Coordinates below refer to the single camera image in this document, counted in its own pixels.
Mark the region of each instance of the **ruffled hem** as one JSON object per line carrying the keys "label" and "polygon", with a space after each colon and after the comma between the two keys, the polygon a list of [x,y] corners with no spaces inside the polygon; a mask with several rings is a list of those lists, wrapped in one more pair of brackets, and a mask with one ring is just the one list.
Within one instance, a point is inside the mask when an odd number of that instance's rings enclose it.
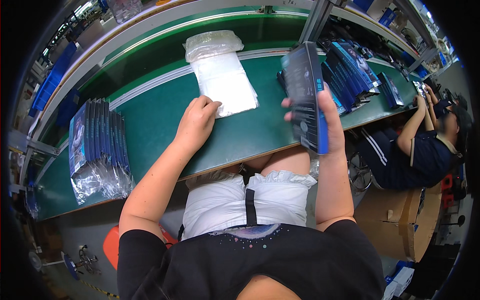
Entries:
{"label": "ruffled hem", "polygon": [[253,187],[261,183],[295,183],[310,188],[315,185],[317,181],[310,175],[294,174],[291,171],[280,170],[271,171],[266,177],[256,173],[255,176],[250,177],[248,185]]}
{"label": "ruffled hem", "polygon": [[187,179],[185,184],[191,190],[199,185],[206,184],[213,181],[228,181],[235,184],[243,185],[243,177],[240,174],[227,173],[222,170],[213,171],[197,177]]}

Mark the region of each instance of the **floor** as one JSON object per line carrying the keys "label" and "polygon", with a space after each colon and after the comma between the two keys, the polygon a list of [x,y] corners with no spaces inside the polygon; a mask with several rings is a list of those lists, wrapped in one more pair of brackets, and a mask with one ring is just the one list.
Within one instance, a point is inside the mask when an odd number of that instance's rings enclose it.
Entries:
{"label": "floor", "polygon": [[[348,143],[347,153],[353,153],[353,147]],[[314,213],[316,195],[317,185],[314,185],[309,190],[306,206],[307,226],[312,228],[315,227]],[[363,195],[364,193],[354,195],[353,202],[355,207],[360,203]],[[175,187],[167,211],[160,220],[161,225],[173,237],[177,236],[178,229],[182,223],[186,198],[187,188],[182,181]],[[113,201],[63,215],[56,219],[63,238],[64,252],[68,253],[73,260],[76,261],[78,259],[78,250],[83,245],[87,245],[90,257],[96,255],[98,258],[98,262],[94,263],[94,266],[101,270],[102,274],[91,275],[84,272],[84,275],[79,275],[81,280],[112,294],[118,293],[116,281],[117,272],[103,253],[102,245],[110,229],[118,224],[124,203],[125,200]],[[398,260],[382,257],[384,274],[391,275],[395,270],[397,262]],[[63,264],[44,267],[44,272],[73,300],[106,298],[105,294],[87,286],[81,281],[74,280]]]}

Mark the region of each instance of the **graphic print on shirt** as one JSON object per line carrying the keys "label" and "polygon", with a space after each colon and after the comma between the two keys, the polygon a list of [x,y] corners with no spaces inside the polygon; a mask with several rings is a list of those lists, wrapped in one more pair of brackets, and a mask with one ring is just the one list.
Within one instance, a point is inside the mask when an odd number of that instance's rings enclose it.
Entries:
{"label": "graphic print on shirt", "polygon": [[280,227],[280,223],[270,224],[270,225],[260,225],[253,227],[240,227],[240,228],[227,228],[223,230],[212,231],[208,233],[211,236],[224,235],[228,242],[239,243],[242,249],[253,248],[254,245],[267,248],[267,241],[271,240],[283,229]]}

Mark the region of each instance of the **black t-shirt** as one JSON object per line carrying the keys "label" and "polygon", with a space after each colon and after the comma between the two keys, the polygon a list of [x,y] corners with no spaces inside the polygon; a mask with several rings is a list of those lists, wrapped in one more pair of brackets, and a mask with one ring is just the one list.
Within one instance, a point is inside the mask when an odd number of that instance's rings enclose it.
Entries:
{"label": "black t-shirt", "polygon": [[382,263],[357,224],[325,232],[287,224],[231,228],[167,250],[154,234],[130,230],[119,246],[121,299],[235,299],[266,275],[301,299],[381,299]]}

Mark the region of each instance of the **wrist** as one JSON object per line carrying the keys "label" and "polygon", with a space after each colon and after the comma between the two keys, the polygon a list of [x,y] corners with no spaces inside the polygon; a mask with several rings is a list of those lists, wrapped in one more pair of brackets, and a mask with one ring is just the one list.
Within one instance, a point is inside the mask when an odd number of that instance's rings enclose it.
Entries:
{"label": "wrist", "polygon": [[185,159],[187,161],[190,160],[192,156],[197,152],[188,147],[185,142],[180,141],[177,138],[173,139],[173,142],[168,145],[168,149],[171,149],[182,160]]}

